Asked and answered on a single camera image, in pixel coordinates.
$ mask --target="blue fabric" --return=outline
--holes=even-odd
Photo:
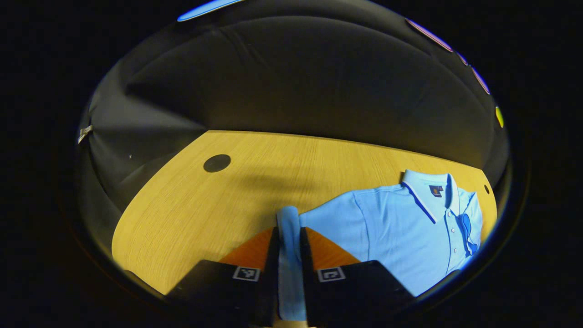
[[[279,314],[283,320],[305,320],[304,283],[300,256],[300,219],[293,206],[278,212]]]
[[[299,217],[290,208],[278,213],[286,246],[280,252],[280,314],[293,317],[286,320],[305,320],[299,311],[305,313],[301,262],[296,263],[300,227],[319,232],[360,261],[378,260],[413,296],[463,268],[480,246],[477,194],[458,188],[450,174],[407,170],[400,185],[350,191]],[[290,222],[298,219],[299,225]],[[287,236],[294,242],[288,243]],[[292,245],[297,251],[287,248]],[[281,259],[282,254],[293,260]]]

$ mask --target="shirt logo patch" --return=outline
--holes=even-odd
[[[431,189],[431,193],[433,196],[441,197],[440,191],[443,191],[443,187],[441,187],[441,186],[429,186],[429,189]]]

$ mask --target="metal clip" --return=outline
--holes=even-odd
[[[85,138],[85,136],[87,134],[89,134],[89,132],[91,132],[91,131],[93,131],[93,125],[90,125],[90,126],[84,128],[84,129],[81,129],[81,133],[80,133],[79,139],[77,139],[77,144],[80,144],[81,143],[81,140],[83,140]]]

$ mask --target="wooden table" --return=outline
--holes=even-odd
[[[207,159],[231,157],[209,173]],[[336,139],[265,132],[208,131],[160,169],[123,213],[114,259],[162,294],[201,259],[219,260],[293,205],[307,212],[350,190],[401,182],[405,169],[450,173],[477,191],[482,240],[496,222],[496,201],[480,169],[419,153]]]

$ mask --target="shirt sleeve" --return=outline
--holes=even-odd
[[[300,226],[315,230],[360,261],[368,261],[367,227],[352,192],[301,214]]]
[[[300,220],[293,206],[277,215],[280,248],[278,268],[279,315],[283,320],[305,320],[304,284],[300,257]]]

